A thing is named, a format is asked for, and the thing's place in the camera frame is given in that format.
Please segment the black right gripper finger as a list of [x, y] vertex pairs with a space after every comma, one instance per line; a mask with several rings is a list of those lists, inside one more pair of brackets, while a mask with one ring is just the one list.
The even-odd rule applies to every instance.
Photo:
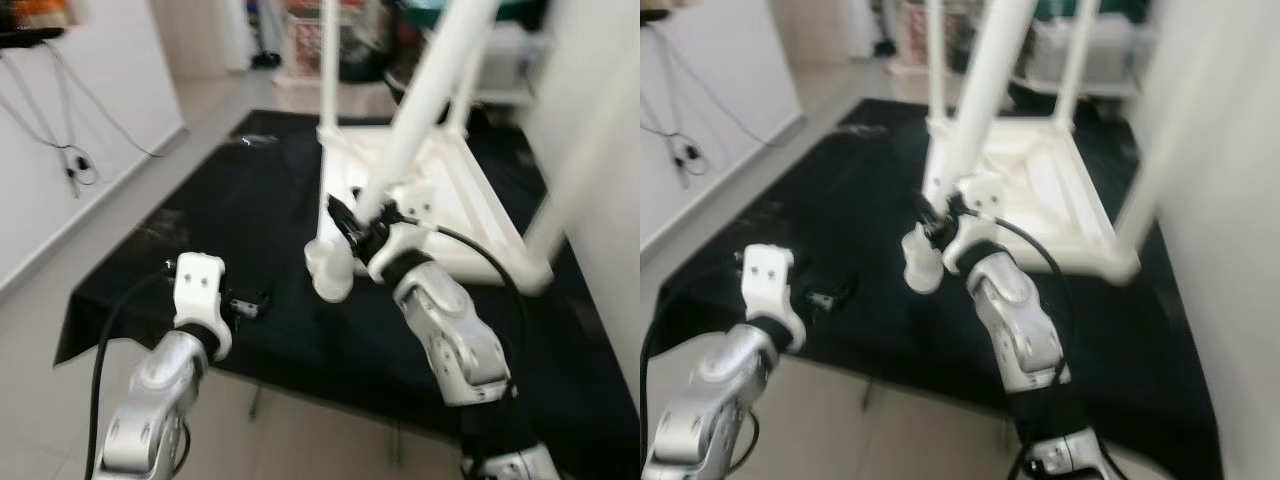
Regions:
[[923, 236], [927, 239], [934, 239], [941, 228], [941, 219], [937, 211], [922, 192], [914, 193], [911, 205], [916, 224], [922, 229]]
[[326, 212], [342, 238], [352, 251], [356, 251], [361, 242], [361, 224], [349, 207], [339, 198], [329, 195], [326, 197]]

